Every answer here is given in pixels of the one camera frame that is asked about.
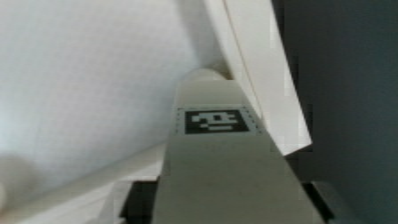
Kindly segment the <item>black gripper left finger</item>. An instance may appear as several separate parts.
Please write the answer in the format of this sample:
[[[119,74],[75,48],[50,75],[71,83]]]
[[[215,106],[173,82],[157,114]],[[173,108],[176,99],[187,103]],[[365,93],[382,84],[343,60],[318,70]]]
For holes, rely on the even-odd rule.
[[[119,213],[126,224],[151,224],[157,189],[157,181],[137,181],[132,184]]]

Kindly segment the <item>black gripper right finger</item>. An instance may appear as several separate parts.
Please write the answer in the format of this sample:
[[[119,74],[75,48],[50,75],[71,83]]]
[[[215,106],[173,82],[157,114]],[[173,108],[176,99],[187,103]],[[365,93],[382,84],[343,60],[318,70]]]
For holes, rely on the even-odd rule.
[[[356,217],[333,185],[322,181],[302,183],[325,224],[356,224]]]

